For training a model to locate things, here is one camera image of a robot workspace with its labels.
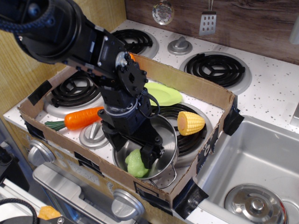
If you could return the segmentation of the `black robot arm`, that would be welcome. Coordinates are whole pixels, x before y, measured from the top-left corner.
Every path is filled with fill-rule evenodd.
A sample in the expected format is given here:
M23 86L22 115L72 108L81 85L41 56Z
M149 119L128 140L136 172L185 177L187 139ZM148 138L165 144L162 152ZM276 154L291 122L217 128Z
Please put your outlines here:
M141 146L145 168L164 153L163 140L150 120L155 117L140 69L124 44L94 25L72 0L3 0L0 28L14 35L30 57L84 71L99 87L104 109L98 115L115 150L130 140Z

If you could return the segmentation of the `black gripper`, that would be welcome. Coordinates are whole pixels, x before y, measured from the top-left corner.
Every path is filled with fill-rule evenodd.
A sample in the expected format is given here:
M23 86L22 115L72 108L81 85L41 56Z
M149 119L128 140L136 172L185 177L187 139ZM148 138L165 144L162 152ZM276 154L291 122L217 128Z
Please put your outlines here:
M163 140L150 122L155 115L152 115L150 100L145 96L136 99L130 106L126 111L110 105L99 110L102 130L117 152L128 140L141 145L141 160L146 169L151 169L164 154Z

